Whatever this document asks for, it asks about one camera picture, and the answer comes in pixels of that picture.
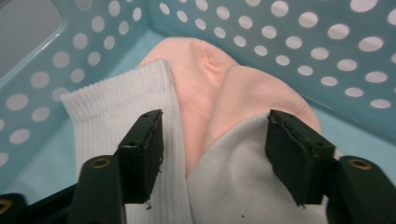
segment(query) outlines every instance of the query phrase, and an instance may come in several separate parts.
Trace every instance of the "ribbed fabric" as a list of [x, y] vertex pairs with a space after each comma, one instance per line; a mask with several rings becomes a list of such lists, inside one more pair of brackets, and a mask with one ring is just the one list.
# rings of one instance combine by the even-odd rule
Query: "ribbed fabric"
[[128, 223], [191, 223], [181, 117], [165, 61], [148, 63], [62, 97], [74, 124], [78, 170], [84, 161], [113, 154], [137, 118], [163, 111], [163, 164], [146, 204], [127, 205]]
[[327, 223], [324, 203], [297, 207], [275, 176], [264, 151], [267, 116], [232, 128], [195, 165], [187, 178], [194, 223]]

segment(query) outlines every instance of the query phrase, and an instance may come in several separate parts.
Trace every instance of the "brass insert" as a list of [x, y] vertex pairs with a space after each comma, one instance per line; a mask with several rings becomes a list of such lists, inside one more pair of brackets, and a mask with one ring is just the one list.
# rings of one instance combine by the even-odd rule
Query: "brass insert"
[[110, 160], [106, 158], [99, 158], [91, 163], [91, 167], [95, 169], [100, 169], [107, 167], [110, 164]]
[[4, 214], [12, 206], [12, 201], [0, 199], [0, 215]]
[[371, 170], [373, 166], [370, 165], [367, 161], [359, 160], [359, 159], [351, 159], [348, 161], [349, 164], [353, 167], [356, 167], [361, 170]]

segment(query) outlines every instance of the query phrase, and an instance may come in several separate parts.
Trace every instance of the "circular hole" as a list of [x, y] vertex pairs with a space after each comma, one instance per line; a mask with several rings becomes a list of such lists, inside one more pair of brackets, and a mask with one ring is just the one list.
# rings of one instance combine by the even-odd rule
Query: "circular hole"
[[12, 207], [11, 200], [0, 199], [0, 215], [4, 214], [10, 207]]
[[377, 0], [352, 0], [350, 7], [356, 12], [366, 12], [375, 7]]
[[289, 6], [283, 1], [276, 1], [271, 5], [271, 12], [276, 17], [284, 17], [288, 14]]
[[253, 26], [253, 21], [249, 16], [241, 16], [238, 22], [239, 25], [244, 29], [250, 29]]
[[337, 64], [338, 69], [346, 72], [355, 70], [358, 64], [351, 59], [344, 59]]
[[299, 49], [302, 44], [303, 41], [298, 36], [291, 36], [286, 39], [286, 46], [288, 46], [291, 49]]
[[268, 50], [265, 46], [258, 45], [254, 48], [254, 52], [256, 52], [256, 54], [259, 56], [265, 56], [267, 55]]
[[349, 165], [356, 167], [361, 170], [371, 170], [373, 166], [367, 161], [359, 160], [359, 159], [351, 159], [348, 161]]
[[325, 86], [333, 87], [337, 85], [338, 80], [335, 77], [323, 77], [320, 82]]
[[35, 122], [41, 122], [47, 119], [47, 117], [50, 115], [50, 110], [46, 107], [40, 107], [36, 109], [33, 114], [32, 114], [32, 119]]
[[92, 52], [88, 55], [88, 64], [91, 66], [96, 66], [100, 62], [100, 54], [98, 52]]
[[78, 33], [73, 38], [73, 45], [76, 49], [84, 49], [87, 47], [88, 37], [83, 33]]
[[304, 28], [312, 28], [318, 23], [318, 16], [313, 12], [305, 12], [300, 16], [298, 22]]
[[15, 145], [22, 144], [29, 139], [29, 136], [30, 136], [29, 130], [19, 129], [9, 137], [9, 142]]
[[359, 49], [367, 52], [376, 51], [382, 48], [384, 42], [381, 38], [376, 36], [370, 36], [364, 38], [361, 42], [359, 42]]
[[6, 164], [8, 161], [8, 154], [5, 152], [0, 152], [0, 167]]
[[126, 35], [129, 31], [129, 24], [127, 21], [122, 21], [119, 26], [120, 35]]
[[2, 119], [0, 119], [0, 131], [3, 131], [5, 126], [6, 126], [6, 124], [4, 123], [4, 121]]
[[259, 5], [261, 0], [245, 0], [247, 2], [248, 5], [250, 5], [251, 7], [256, 7]]
[[169, 15], [169, 13], [171, 12], [168, 5], [166, 5], [165, 3], [160, 3], [160, 9], [165, 15]]
[[375, 71], [367, 74], [365, 79], [368, 82], [380, 83], [386, 81], [388, 79], [388, 76], [383, 72]]
[[67, 88], [65, 87], [60, 87], [55, 89], [52, 92], [52, 100], [55, 102], [60, 102], [61, 101], [61, 95], [68, 93]]
[[335, 24], [327, 32], [331, 39], [344, 39], [349, 34], [349, 28], [344, 24]]
[[44, 88], [50, 83], [50, 75], [46, 72], [36, 72], [30, 78], [30, 83], [35, 88]]
[[118, 16], [120, 14], [120, 3], [118, 1], [111, 1], [108, 5], [108, 13], [112, 17]]
[[235, 43], [236, 46], [238, 47], [244, 47], [247, 44], [247, 41], [244, 37], [238, 35], [233, 39], [233, 42]]
[[189, 19], [184, 11], [178, 11], [177, 16], [182, 22], [186, 22]]
[[316, 60], [325, 60], [329, 57], [329, 51], [325, 48], [315, 48], [312, 49], [311, 56]]
[[205, 21], [201, 20], [201, 19], [196, 19], [195, 20], [195, 25], [198, 27], [198, 29], [200, 30], [204, 30], [206, 29], [206, 23]]
[[216, 28], [215, 28], [215, 35], [216, 35], [218, 38], [224, 38], [224, 37], [225, 37], [225, 31], [224, 31], [223, 28], [221, 28], [221, 27], [216, 27]]
[[276, 28], [274, 26], [264, 26], [262, 27], [262, 35], [268, 39], [273, 39], [276, 37]]
[[303, 76], [311, 76], [314, 73], [314, 69], [310, 66], [303, 65], [298, 68], [298, 72]]
[[373, 100], [370, 105], [378, 109], [390, 108], [390, 102], [382, 99]]
[[195, 4], [201, 11], [207, 11], [207, 2], [206, 0], [196, 0]]
[[105, 20], [101, 16], [95, 16], [91, 23], [92, 29], [99, 33], [105, 29]]
[[110, 160], [106, 158], [99, 158], [91, 163], [91, 167], [94, 169], [100, 169], [107, 167], [110, 164]]
[[113, 49], [115, 44], [116, 44], [116, 39], [114, 39], [114, 36], [112, 35], [106, 37], [105, 41], [103, 42], [105, 49]]
[[134, 21], [140, 21], [140, 19], [142, 18], [142, 9], [140, 9], [140, 7], [134, 9], [134, 12], [132, 13], [132, 18], [134, 19]]
[[218, 10], [216, 12], [222, 20], [226, 21], [230, 18], [230, 11], [227, 7], [218, 7]]
[[92, 0], [76, 0], [76, 5], [80, 10], [86, 11], [90, 9]]
[[396, 25], [396, 8], [393, 9], [388, 15], [388, 22], [392, 25]]
[[350, 96], [350, 97], [361, 97], [363, 96], [364, 92], [363, 90], [359, 89], [359, 88], [348, 88], [346, 89], [346, 95]]
[[84, 76], [85, 76], [84, 71], [78, 68], [72, 72], [72, 74], [70, 75], [70, 79], [74, 83], [79, 83], [80, 81], [82, 81]]
[[22, 93], [16, 93], [8, 97], [7, 108], [13, 111], [24, 109], [29, 103], [29, 99]]
[[52, 57], [53, 65], [58, 68], [66, 67], [69, 64], [69, 55], [64, 51], [55, 53]]
[[276, 62], [279, 65], [286, 66], [290, 63], [290, 59], [285, 55], [279, 55], [276, 57]]

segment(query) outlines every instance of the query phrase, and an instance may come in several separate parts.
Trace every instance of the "basket hole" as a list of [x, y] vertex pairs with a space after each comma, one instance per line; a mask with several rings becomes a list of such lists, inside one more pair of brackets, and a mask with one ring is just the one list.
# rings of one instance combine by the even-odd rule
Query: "basket hole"
[[8, 97], [6, 105], [7, 108], [13, 111], [24, 109], [29, 103], [29, 99], [25, 94], [16, 93]]
[[350, 72], [358, 67], [358, 63], [351, 59], [344, 59], [337, 64], [337, 67], [342, 71]]
[[363, 96], [364, 92], [363, 90], [359, 89], [359, 88], [348, 88], [346, 89], [346, 95], [350, 96], [350, 97], [361, 97]]
[[254, 48], [254, 51], [256, 52], [257, 55], [259, 56], [265, 56], [268, 53], [268, 50], [265, 46], [258, 45]]
[[279, 65], [286, 66], [286, 65], [289, 65], [290, 59], [285, 55], [279, 55], [276, 57], [276, 62]]
[[383, 45], [384, 41], [381, 38], [370, 36], [359, 42], [359, 49], [366, 52], [372, 52], [381, 49]]
[[325, 48], [315, 48], [312, 49], [311, 56], [316, 60], [325, 60], [329, 57], [329, 51]]
[[375, 7], [377, 0], [352, 0], [350, 8], [356, 12], [366, 12]]
[[78, 68], [72, 72], [72, 74], [70, 75], [70, 79], [74, 83], [79, 83], [80, 81], [82, 81], [82, 79], [84, 79], [84, 76], [84, 71]]
[[9, 142], [18, 145], [26, 142], [30, 137], [30, 131], [27, 129], [19, 129], [15, 131], [10, 137]]
[[273, 39], [276, 37], [276, 28], [274, 26], [264, 26], [262, 35], [268, 39]]
[[0, 167], [6, 164], [8, 161], [8, 154], [6, 152], [0, 152]]
[[116, 39], [114, 38], [114, 36], [109, 35], [105, 38], [103, 45], [105, 46], [105, 49], [113, 49], [114, 45], [116, 45]]
[[119, 26], [120, 35], [126, 35], [129, 31], [129, 23], [127, 21], [122, 21]]
[[142, 9], [140, 7], [137, 7], [134, 9], [134, 12], [132, 13], [132, 18], [134, 21], [140, 21], [142, 18]]
[[178, 11], [177, 12], [178, 19], [181, 20], [182, 22], [187, 22], [189, 19], [184, 11]]
[[318, 16], [313, 12], [305, 12], [300, 16], [298, 22], [304, 28], [312, 28], [318, 23]]
[[383, 72], [375, 71], [367, 74], [365, 79], [371, 83], [381, 83], [388, 79], [388, 75]]
[[86, 11], [90, 9], [92, 0], [76, 0], [76, 5], [80, 10]]
[[329, 28], [327, 35], [331, 39], [344, 39], [347, 37], [347, 35], [349, 35], [349, 27], [344, 24], [335, 24]]
[[48, 118], [50, 115], [50, 110], [46, 107], [39, 107], [32, 114], [32, 120], [35, 122], [41, 122]]
[[196, 0], [195, 4], [201, 11], [207, 11], [207, 2], [206, 0]]
[[35, 88], [44, 88], [50, 83], [50, 75], [46, 72], [36, 72], [30, 78], [30, 83]]
[[290, 49], [299, 49], [302, 44], [303, 41], [298, 36], [291, 36], [286, 39], [286, 46], [288, 46]]
[[298, 73], [303, 76], [311, 76], [314, 73], [314, 69], [310, 66], [303, 65], [298, 68]]
[[323, 77], [320, 82], [325, 86], [333, 87], [337, 85], [338, 80], [335, 77]]
[[205, 30], [206, 29], [206, 23], [205, 21], [201, 20], [201, 19], [196, 19], [195, 20], [195, 25], [198, 27], [198, 29], [200, 30]]
[[378, 109], [390, 108], [390, 102], [382, 99], [373, 100], [370, 105]]
[[271, 5], [271, 12], [276, 17], [284, 17], [288, 14], [289, 6], [283, 1], [276, 1]]
[[118, 1], [111, 1], [108, 5], [108, 13], [112, 17], [118, 16], [120, 14], [120, 3]]
[[393, 9], [388, 15], [388, 22], [392, 25], [396, 25], [396, 8]]
[[222, 20], [227, 21], [230, 18], [230, 11], [227, 7], [218, 7], [216, 12]]
[[169, 15], [169, 13], [171, 12], [168, 5], [166, 5], [165, 3], [160, 3], [160, 10], [163, 12], [163, 14], [165, 15]]

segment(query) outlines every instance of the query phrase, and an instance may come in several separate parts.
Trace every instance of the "fabric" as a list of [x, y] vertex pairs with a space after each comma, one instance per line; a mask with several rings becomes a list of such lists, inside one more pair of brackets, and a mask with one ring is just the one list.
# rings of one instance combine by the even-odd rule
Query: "fabric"
[[224, 134], [187, 178], [194, 223], [327, 223], [325, 207], [297, 207], [265, 157], [268, 114]]
[[181, 117], [172, 76], [155, 61], [62, 97], [75, 129], [78, 170], [88, 159], [113, 154], [137, 118], [163, 111], [163, 164], [146, 204], [126, 206], [128, 223], [191, 223]]
[[203, 154], [205, 135], [225, 72], [238, 63], [224, 51], [195, 38], [169, 37], [140, 63], [163, 59], [175, 81], [183, 122], [186, 174]]

